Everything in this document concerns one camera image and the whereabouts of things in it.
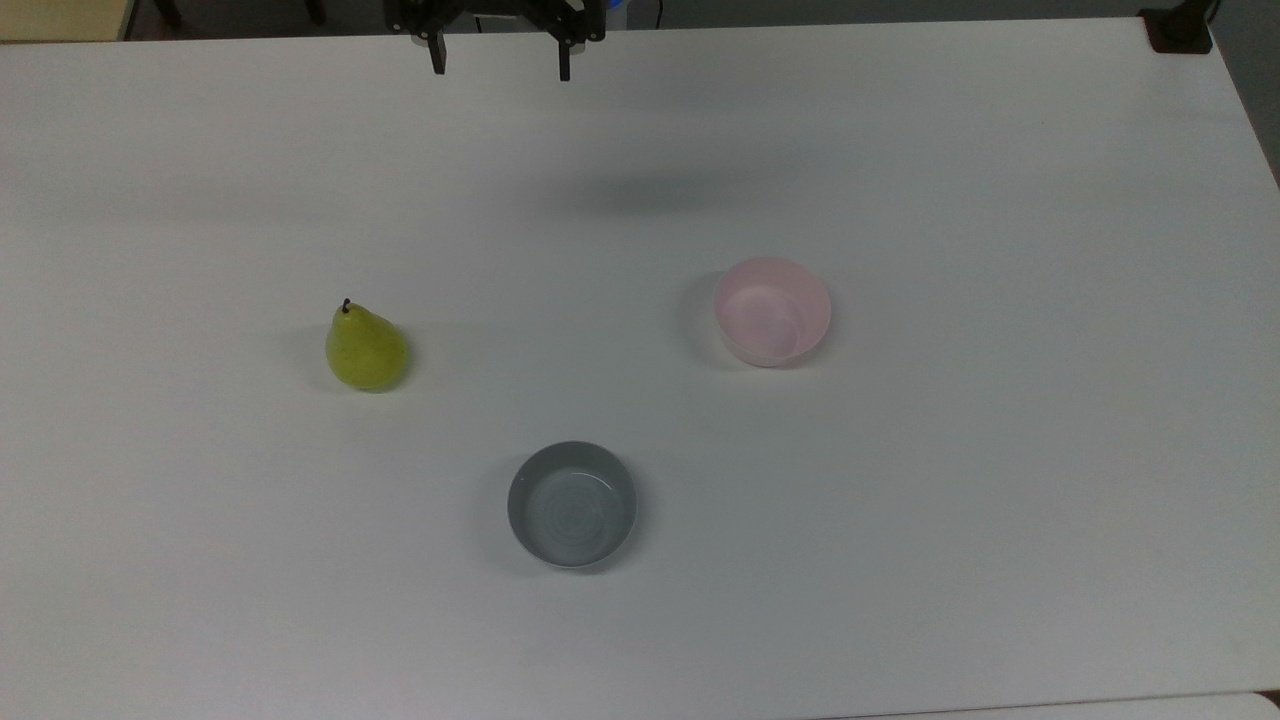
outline bowl rim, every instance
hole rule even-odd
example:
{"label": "bowl rim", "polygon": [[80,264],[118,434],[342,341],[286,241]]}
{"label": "bowl rim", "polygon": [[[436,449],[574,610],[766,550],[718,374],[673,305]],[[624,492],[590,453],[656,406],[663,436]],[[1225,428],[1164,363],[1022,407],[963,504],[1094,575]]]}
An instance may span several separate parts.
{"label": "bowl rim", "polygon": [[[524,484],[535,483],[536,479],[540,479],[540,478],[531,478],[530,471],[529,471],[530,468],[531,468],[531,465],[534,465],[535,461],[544,459],[547,455],[552,455],[553,451],[561,452],[561,451],[564,451],[568,447],[584,448],[584,450],[588,450],[589,452],[599,454],[607,461],[609,461],[609,462],[612,462],[614,465],[613,469],[617,470],[616,474],[614,473],[602,473],[602,474],[605,474],[607,478],[608,478],[608,480],[609,480],[609,482],[605,482],[604,484],[609,489],[612,489],[613,492],[616,492],[616,493],[617,492],[622,492],[623,496],[625,496],[623,497],[623,500],[625,500],[623,505],[626,505],[627,509],[630,510],[630,512],[627,512],[627,515],[625,518],[626,528],[622,532],[621,537],[618,537],[617,542],[613,543],[612,547],[609,547],[608,551],[604,552],[603,555],[600,555],[599,557],[596,557],[596,559],[594,559],[594,560],[591,560],[589,562],[582,562],[582,564],[577,564],[577,565],[564,565],[564,564],[561,564],[561,562],[553,562],[552,560],[548,560],[547,557],[544,557],[526,539],[526,536],[529,534],[527,529],[526,530],[521,530],[521,528],[525,528],[526,524],[522,520],[517,519],[517,518],[520,518],[522,515],[522,510],[525,507],[524,502],[518,502],[517,487],[524,486]],[[526,492],[526,493],[522,493],[522,495],[527,496],[529,493]],[[639,514],[640,514],[640,498],[639,498],[639,493],[636,492],[635,480],[631,478],[631,471],[627,470],[627,466],[622,462],[622,460],[618,459],[617,455],[609,452],[609,450],[605,448],[605,447],[595,445],[594,442],[570,439],[570,441],[554,442],[552,445],[548,445],[547,447],[543,447],[538,452],[534,452],[532,455],[530,455],[529,457],[526,457],[524,462],[521,462],[520,469],[516,470],[516,475],[511,480],[511,487],[507,489],[507,523],[511,525],[511,532],[512,532],[513,536],[516,536],[516,541],[518,541],[520,544],[521,544],[521,547],[524,547],[530,555],[532,555],[534,557],[536,557],[540,562],[545,562],[547,565],[550,565],[552,568],[558,568],[558,569],[562,569],[562,570],[580,570],[582,568],[590,568],[591,565],[596,565],[599,562],[604,562],[609,557],[613,557],[613,555],[617,553],[618,550],[621,550],[623,544],[626,544],[627,539],[631,538],[632,530],[635,529],[635,524],[636,524],[636,516]]]}
{"label": "bowl rim", "polygon": [[[814,336],[813,342],[805,345],[804,347],[801,347],[800,350],[796,350],[795,352],[788,352],[786,355],[763,355],[760,352],[753,352],[753,351],[742,347],[742,345],[739,343],[737,341],[735,341],[730,336],[728,331],[724,328],[724,323],[721,319],[721,311],[719,311],[719,306],[721,306],[719,300],[721,300],[721,293],[724,290],[724,281],[728,279],[733,274],[735,270],[740,270],[741,268],[744,268],[746,265],[751,265],[751,264],[756,264],[756,263],[783,263],[783,264],[791,265],[792,268],[796,268],[800,272],[803,272],[808,278],[813,279],[818,284],[819,288],[822,288],[822,300],[823,300],[822,327],[818,329],[817,334]],[[745,363],[750,363],[753,365],[759,365],[759,364],[754,363],[753,360],[748,360],[748,357],[759,359],[762,363],[765,363],[764,365],[759,365],[759,366],[772,368],[772,366],[777,366],[777,365],[783,365],[786,363],[791,363],[791,361],[794,361],[794,360],[804,356],[805,354],[808,354],[813,348],[818,347],[818,345],[822,342],[822,340],[824,337],[827,337],[827,331],[831,329],[831,315],[832,315],[831,291],[827,288],[827,283],[822,282],[822,278],[818,277],[818,273],[814,273],[813,270],[810,270],[805,265],[803,265],[800,263],[796,263],[795,260],[791,260],[790,258],[780,258],[777,255],[758,255],[755,258],[748,258],[746,260],[741,260],[739,263],[735,263],[730,269],[724,270],[721,274],[721,277],[719,277],[718,281],[716,281],[716,291],[712,293],[712,314],[716,315],[716,328],[719,331],[721,340],[723,340],[724,343],[730,346],[730,350],[733,351],[733,355],[736,355],[740,360],[742,360]]]}

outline pink bowl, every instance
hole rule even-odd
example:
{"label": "pink bowl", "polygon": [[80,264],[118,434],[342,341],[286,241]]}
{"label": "pink bowl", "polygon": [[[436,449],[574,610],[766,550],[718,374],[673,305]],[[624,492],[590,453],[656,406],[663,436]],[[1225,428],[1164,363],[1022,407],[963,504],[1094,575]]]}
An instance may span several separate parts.
{"label": "pink bowl", "polygon": [[739,360],[776,368],[827,334],[831,296],[804,265],[753,258],[730,268],[716,286],[716,323]]}

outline chair leg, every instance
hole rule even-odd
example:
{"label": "chair leg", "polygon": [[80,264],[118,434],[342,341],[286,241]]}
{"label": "chair leg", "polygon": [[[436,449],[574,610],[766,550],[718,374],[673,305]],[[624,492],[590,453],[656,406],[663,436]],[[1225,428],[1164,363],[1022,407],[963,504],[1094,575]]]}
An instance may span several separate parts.
{"label": "chair leg", "polygon": [[311,22],[323,26],[325,20],[324,3],[323,0],[306,0],[307,14],[311,15]]}
{"label": "chair leg", "polygon": [[155,0],[156,10],[160,10],[160,17],[164,18],[164,23],[173,29],[182,27],[182,13],[178,12],[178,6],[174,5],[173,0]]}

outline table leg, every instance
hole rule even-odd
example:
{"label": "table leg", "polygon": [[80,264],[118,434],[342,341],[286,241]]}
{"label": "table leg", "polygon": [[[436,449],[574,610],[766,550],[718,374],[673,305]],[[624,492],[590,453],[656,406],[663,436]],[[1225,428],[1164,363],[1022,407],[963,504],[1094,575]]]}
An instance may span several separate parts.
{"label": "table leg", "polygon": [[173,29],[182,27],[182,13],[178,12],[178,5],[173,0],[155,0],[156,10],[160,10],[160,17],[164,18],[166,26]]}

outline robotic arm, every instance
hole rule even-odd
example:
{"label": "robotic arm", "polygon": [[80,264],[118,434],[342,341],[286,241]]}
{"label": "robotic arm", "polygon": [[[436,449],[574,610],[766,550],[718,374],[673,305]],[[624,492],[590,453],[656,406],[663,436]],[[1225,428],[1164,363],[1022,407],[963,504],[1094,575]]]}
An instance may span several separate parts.
{"label": "robotic arm", "polygon": [[522,15],[547,31],[559,46],[561,79],[568,81],[568,58],[575,46],[604,40],[607,0],[582,0],[577,10],[564,0],[383,0],[387,28],[408,32],[413,41],[431,51],[435,74],[444,74],[444,26],[462,13],[480,15]]}

